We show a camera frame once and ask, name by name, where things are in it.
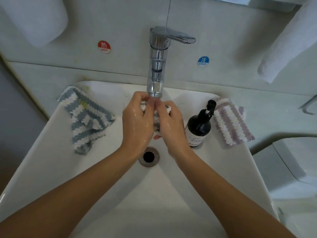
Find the sink drain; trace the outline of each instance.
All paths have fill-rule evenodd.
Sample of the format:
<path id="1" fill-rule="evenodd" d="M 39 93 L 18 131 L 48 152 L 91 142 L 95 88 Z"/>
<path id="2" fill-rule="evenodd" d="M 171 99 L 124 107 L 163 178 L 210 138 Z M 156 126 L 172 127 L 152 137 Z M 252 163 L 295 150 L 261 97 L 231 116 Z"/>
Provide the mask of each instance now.
<path id="1" fill-rule="evenodd" d="M 158 163 L 159 153 L 155 148 L 147 147 L 139 161 L 145 167 L 152 167 Z"/>

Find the blue striped cloth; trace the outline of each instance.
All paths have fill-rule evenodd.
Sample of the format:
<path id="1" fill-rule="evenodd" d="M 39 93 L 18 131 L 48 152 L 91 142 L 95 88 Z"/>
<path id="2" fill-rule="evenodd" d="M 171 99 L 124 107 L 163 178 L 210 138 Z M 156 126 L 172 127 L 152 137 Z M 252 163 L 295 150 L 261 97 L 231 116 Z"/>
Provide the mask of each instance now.
<path id="1" fill-rule="evenodd" d="M 105 136 L 105 129 L 115 121 L 109 111 L 74 85 L 68 86 L 57 101 L 70 113 L 74 150 L 77 154 L 86 155 L 94 141 Z"/>

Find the chrome faucet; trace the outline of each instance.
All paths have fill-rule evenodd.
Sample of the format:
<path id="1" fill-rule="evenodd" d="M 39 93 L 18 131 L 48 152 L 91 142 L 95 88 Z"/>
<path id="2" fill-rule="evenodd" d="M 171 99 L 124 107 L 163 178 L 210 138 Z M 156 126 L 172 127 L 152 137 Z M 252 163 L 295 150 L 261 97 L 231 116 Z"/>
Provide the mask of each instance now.
<path id="1" fill-rule="evenodd" d="M 162 97 L 167 49 L 171 44 L 171 40 L 185 44 L 196 42 L 196 38 L 166 27 L 154 27 L 150 29 L 151 47 L 147 92 L 152 97 Z"/>

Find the sink basin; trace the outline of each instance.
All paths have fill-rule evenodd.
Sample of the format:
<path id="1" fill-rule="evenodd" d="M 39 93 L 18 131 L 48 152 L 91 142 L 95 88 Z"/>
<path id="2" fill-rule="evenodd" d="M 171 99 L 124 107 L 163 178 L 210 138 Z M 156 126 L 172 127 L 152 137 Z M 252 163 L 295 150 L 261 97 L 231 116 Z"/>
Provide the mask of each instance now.
<path id="1" fill-rule="evenodd" d="M 71 120 L 59 105 L 0 196 L 0 221 L 42 194 L 71 179 L 116 150 L 122 141 L 122 110 L 146 86 L 98 81 L 77 84 L 116 116 L 107 135 L 86 156 L 73 151 Z M 217 95 L 164 88 L 184 122 Z M 89 210 L 71 237 L 226 237 L 216 216 L 169 156 L 162 139 L 149 146 L 158 164 L 132 168 Z M 245 144 L 228 147 L 212 125 L 194 151 L 216 172 L 276 217 L 272 200 Z"/>

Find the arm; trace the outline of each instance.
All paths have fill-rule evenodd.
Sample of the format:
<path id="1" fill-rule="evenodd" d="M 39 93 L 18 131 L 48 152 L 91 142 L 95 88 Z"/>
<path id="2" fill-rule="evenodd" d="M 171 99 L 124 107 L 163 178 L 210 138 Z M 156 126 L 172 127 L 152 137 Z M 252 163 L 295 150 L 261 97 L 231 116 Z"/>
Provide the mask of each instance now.
<path id="1" fill-rule="evenodd" d="M 123 111 L 123 141 L 114 153 L 0 223 L 0 237 L 68 237 L 89 209 L 131 168 L 150 142 L 154 100 L 146 112 L 136 92 Z"/>
<path id="2" fill-rule="evenodd" d="M 160 131 L 169 153 L 216 215 L 228 236 L 295 238 L 274 217 L 229 184 L 194 153 L 184 135 L 182 114 L 173 102 L 166 103 L 172 107 L 170 116 L 160 100 L 157 100 L 156 108 L 160 116 Z"/>

